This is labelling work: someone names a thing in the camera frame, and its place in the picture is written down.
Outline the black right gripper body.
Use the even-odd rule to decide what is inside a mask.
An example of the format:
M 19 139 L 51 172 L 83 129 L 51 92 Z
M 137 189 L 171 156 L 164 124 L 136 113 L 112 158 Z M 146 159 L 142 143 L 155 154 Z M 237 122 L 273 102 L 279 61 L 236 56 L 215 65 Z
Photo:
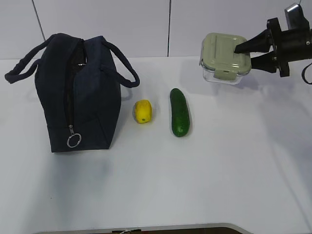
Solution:
M 277 18 L 267 21 L 268 44 L 273 50 L 266 54 L 266 71 L 280 72 L 281 77 L 290 75 L 289 62 L 312 57 L 312 30 L 305 17 L 288 21 L 288 30 L 281 30 Z

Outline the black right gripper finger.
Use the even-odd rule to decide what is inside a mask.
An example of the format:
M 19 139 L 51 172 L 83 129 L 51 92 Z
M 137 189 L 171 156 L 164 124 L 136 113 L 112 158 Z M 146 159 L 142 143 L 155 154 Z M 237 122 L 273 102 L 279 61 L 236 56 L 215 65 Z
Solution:
M 236 46 L 234 52 L 236 54 L 247 54 L 252 52 L 269 52 L 272 45 L 272 33 L 270 29 L 266 29 L 254 38 Z
M 276 73 L 277 58 L 274 52 L 251 58 L 252 69 L 262 70 L 269 73 Z

